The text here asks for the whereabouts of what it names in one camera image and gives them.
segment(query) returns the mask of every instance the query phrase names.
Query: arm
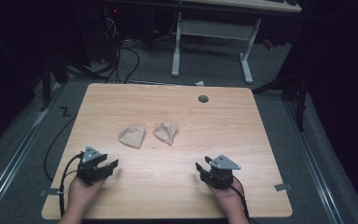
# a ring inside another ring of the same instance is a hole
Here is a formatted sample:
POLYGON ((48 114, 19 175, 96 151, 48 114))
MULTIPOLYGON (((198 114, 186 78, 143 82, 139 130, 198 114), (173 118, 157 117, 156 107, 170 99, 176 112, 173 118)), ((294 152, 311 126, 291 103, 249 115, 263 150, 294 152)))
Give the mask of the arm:
POLYGON ((85 184, 75 177, 69 187, 68 206, 63 214, 60 224, 78 224, 96 198, 105 179, 99 180, 92 185, 85 184))
MULTIPOLYGON (((243 213, 242 201, 234 189, 214 189, 207 185, 213 193, 220 208, 226 214, 229 224, 249 224, 248 219, 243 213)), ((234 178, 232 186, 242 194, 241 183, 234 178)))

